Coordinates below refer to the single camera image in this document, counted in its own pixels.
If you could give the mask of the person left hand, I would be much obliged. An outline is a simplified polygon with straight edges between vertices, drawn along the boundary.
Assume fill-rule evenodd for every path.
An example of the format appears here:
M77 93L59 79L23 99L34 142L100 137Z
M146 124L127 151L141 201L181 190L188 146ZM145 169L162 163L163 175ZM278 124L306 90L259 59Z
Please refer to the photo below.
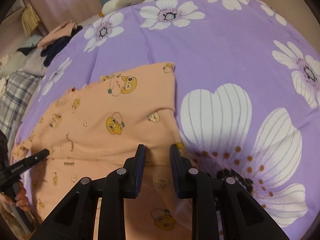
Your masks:
M1 193L1 203L8 213L12 213L12 206L19 207L21 210L25 212L30 211L29 199L27 197L26 189L24 188L24 185L21 181L18 183L18 186L19 191L16 193L15 200L12 200L7 195Z

